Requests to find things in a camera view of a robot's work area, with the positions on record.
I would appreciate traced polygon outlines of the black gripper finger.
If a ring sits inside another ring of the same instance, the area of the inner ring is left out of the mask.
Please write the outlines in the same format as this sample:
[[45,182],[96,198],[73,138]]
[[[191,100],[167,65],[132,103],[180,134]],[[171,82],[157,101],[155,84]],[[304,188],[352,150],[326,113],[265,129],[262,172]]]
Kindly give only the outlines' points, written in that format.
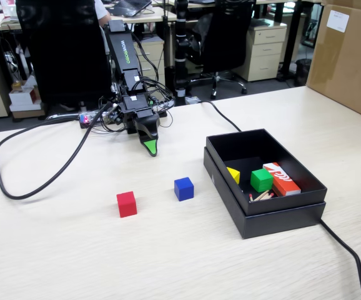
[[142,143],[158,139],[159,115],[153,114],[135,119],[135,127]]
[[157,139],[141,139],[141,144],[146,148],[150,156],[157,156]]

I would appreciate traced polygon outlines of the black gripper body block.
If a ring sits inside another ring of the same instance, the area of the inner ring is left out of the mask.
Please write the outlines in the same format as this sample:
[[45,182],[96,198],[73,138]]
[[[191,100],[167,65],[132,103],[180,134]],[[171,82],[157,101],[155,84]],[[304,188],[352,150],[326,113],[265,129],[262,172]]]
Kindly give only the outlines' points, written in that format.
[[156,123],[158,114],[148,104],[145,94],[124,96],[120,104],[124,123]]

